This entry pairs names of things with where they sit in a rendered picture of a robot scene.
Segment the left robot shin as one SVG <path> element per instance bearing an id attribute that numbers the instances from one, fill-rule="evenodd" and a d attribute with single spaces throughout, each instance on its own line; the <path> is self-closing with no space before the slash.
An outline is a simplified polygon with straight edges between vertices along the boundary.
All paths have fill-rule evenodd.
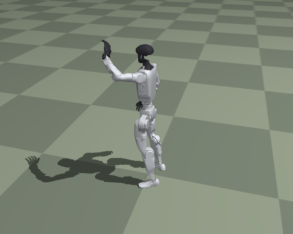
<path id="1" fill-rule="evenodd" d="M 149 150 L 146 151 L 145 157 L 142 155 L 143 157 L 143 161 L 144 161 L 144 165 L 146 168 L 146 171 L 148 173 L 148 176 L 150 178 L 150 182 L 154 182 L 155 178 L 154 178 L 154 169 L 155 169 L 155 161 L 154 161 L 154 153 L 153 151 Z M 152 180 L 152 181 L 151 181 Z"/>

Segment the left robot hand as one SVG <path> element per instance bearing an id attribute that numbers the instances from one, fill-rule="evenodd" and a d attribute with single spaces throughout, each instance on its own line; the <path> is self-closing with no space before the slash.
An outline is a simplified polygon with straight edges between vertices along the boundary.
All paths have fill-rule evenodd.
<path id="1" fill-rule="evenodd" d="M 104 42 L 104 44 L 105 44 L 105 46 L 104 46 L 104 51 L 105 51 L 105 53 L 103 54 L 103 56 L 102 56 L 102 60 L 104 60 L 105 58 L 106 58 L 106 55 L 110 58 L 110 53 L 111 53 L 111 49 L 110 49 L 110 45 L 109 45 L 109 43 L 107 42 L 107 41 L 105 41 L 105 40 L 102 40 L 103 42 Z"/>

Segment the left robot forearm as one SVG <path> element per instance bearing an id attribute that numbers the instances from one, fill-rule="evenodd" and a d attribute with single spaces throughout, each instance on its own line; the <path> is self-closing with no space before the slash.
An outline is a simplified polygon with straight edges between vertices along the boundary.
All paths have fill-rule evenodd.
<path id="1" fill-rule="evenodd" d="M 101 60 L 102 60 L 102 58 L 101 58 Z M 113 63 L 111 62 L 110 58 L 107 55 L 106 55 L 106 58 L 102 61 L 104 62 L 104 65 L 110 74 L 114 73 L 117 76 L 122 75 L 122 73 L 113 65 Z"/>

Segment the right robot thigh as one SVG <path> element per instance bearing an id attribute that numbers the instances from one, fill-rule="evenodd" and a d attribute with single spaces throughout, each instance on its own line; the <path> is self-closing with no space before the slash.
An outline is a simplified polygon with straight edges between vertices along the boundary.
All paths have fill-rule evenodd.
<path id="1" fill-rule="evenodd" d="M 155 135 L 155 118 L 157 115 L 157 109 L 155 109 L 155 116 L 152 120 L 149 121 L 149 127 L 146 129 L 146 133 L 149 137 L 149 142 L 152 145 L 157 145 L 160 142 L 160 139 Z"/>

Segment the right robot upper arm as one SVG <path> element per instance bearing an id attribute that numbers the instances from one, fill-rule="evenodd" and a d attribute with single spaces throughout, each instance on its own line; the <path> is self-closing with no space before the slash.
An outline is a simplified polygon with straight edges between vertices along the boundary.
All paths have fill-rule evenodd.
<path id="1" fill-rule="evenodd" d="M 152 64 L 156 67 L 156 71 L 157 71 L 157 64 L 155 64 L 155 63 L 152 63 Z M 159 87 L 159 84 L 160 84 L 160 80 L 159 80 L 159 76 L 157 73 L 156 87 Z"/>

